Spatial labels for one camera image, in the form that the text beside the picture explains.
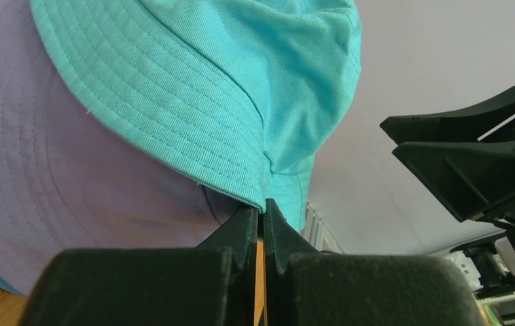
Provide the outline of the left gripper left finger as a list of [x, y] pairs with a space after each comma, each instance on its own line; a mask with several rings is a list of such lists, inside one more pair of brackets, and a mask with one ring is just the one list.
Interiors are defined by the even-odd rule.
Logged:
[[258, 211], [194, 248], [71, 249], [43, 271], [21, 325], [252, 325]]

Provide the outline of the purple bucket hat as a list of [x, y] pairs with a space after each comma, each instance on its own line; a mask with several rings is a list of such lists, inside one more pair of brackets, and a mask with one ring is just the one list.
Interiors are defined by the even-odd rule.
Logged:
[[0, 277], [23, 296], [61, 251], [194, 247], [239, 203], [110, 132], [70, 93], [28, 1], [0, 1]]

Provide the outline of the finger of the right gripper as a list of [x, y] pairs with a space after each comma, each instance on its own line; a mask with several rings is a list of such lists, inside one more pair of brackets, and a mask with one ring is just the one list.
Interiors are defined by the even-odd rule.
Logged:
[[481, 103], [441, 113], [391, 116], [380, 127], [398, 145], [405, 142], [474, 142], [515, 114], [515, 86]]
[[407, 142], [393, 155], [458, 221], [492, 221], [515, 209], [515, 141]]

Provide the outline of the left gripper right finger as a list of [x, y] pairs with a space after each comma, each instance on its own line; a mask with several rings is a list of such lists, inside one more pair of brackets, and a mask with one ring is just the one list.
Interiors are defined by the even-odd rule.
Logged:
[[462, 274], [445, 259], [323, 253], [269, 199], [262, 217], [264, 325], [485, 325]]

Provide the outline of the teal hat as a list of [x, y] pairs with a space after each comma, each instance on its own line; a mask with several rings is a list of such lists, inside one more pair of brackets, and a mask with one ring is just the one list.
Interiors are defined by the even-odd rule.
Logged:
[[32, 1], [59, 75], [181, 174], [305, 226], [315, 155], [353, 102], [353, 1]]

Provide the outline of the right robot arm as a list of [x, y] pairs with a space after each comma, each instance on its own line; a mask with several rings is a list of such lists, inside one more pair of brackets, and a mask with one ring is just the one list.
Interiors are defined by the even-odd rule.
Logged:
[[476, 294], [515, 291], [515, 86], [443, 113], [386, 118], [393, 155], [460, 222], [501, 229], [459, 245], [478, 275]]

